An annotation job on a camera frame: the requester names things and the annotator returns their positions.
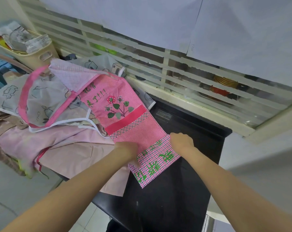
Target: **shiny black surface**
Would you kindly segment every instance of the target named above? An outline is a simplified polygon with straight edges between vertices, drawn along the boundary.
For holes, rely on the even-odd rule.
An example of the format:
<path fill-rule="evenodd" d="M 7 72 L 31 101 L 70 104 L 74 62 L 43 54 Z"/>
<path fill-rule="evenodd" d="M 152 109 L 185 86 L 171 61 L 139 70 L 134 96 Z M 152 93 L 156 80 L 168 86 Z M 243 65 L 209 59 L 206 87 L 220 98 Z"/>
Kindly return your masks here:
<path fill-rule="evenodd" d="M 182 132 L 219 163 L 224 138 L 231 130 L 157 102 L 151 113 L 167 133 Z M 93 203 L 132 232 L 202 230 L 210 193 L 186 160 L 178 159 L 144 189 L 132 173 L 123 197 L 99 192 Z"/>

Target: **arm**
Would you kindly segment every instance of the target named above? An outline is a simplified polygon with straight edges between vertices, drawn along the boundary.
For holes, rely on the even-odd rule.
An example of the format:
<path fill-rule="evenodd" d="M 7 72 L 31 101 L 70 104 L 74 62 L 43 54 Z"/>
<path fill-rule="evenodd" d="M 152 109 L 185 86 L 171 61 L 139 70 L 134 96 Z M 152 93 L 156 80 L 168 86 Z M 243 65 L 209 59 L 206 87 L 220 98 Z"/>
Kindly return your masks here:
<path fill-rule="evenodd" d="M 136 143 L 116 143 L 107 156 L 51 191 L 2 232 L 69 231 L 103 185 L 136 155 Z"/>
<path fill-rule="evenodd" d="M 236 232 L 292 231 L 289 216 L 211 161 L 182 133 L 171 133 L 171 145 L 200 176 Z"/>

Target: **checkered flower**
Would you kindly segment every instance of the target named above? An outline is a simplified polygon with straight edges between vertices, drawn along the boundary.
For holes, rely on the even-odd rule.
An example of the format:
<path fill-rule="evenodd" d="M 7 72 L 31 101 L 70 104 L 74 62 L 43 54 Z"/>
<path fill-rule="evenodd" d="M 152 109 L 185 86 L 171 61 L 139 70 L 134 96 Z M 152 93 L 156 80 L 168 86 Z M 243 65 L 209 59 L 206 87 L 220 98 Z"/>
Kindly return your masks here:
<path fill-rule="evenodd" d="M 117 98 L 117 102 L 118 102 L 118 103 L 122 103 L 122 101 L 123 101 L 123 97 L 122 97 L 122 96 L 119 96 L 119 97 Z"/>
<path fill-rule="evenodd" d="M 108 98 L 106 99 L 108 101 L 109 104 L 112 104 L 116 101 L 116 98 L 114 96 L 108 96 Z"/>
<path fill-rule="evenodd" d="M 109 112 L 111 109 L 112 109 L 112 106 L 111 105 L 105 106 L 105 111 Z"/>

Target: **white tile floor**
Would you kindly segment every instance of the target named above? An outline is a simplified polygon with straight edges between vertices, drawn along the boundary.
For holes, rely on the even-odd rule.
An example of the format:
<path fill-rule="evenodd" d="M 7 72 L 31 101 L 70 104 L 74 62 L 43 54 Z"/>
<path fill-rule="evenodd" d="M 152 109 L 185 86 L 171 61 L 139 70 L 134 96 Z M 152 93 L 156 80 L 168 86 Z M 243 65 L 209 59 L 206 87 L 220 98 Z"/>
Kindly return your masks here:
<path fill-rule="evenodd" d="M 90 203 L 69 232 L 105 232 L 109 216 Z"/>

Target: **hand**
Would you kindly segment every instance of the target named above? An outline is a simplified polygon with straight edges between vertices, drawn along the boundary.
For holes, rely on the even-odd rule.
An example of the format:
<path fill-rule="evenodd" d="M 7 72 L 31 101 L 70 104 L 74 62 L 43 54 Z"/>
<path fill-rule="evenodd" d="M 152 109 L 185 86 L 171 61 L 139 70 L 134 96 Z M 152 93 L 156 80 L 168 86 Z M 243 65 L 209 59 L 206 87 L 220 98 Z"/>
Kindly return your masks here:
<path fill-rule="evenodd" d="M 115 149 L 119 150 L 124 158 L 126 159 L 126 163 L 132 164 L 137 168 L 140 168 L 140 164 L 136 159 L 137 156 L 137 143 L 134 142 L 116 142 Z"/>
<path fill-rule="evenodd" d="M 192 152 L 190 149 L 194 148 L 193 140 L 187 134 L 183 133 L 171 133 L 170 143 L 173 150 L 181 157 L 185 158 L 185 155 Z"/>

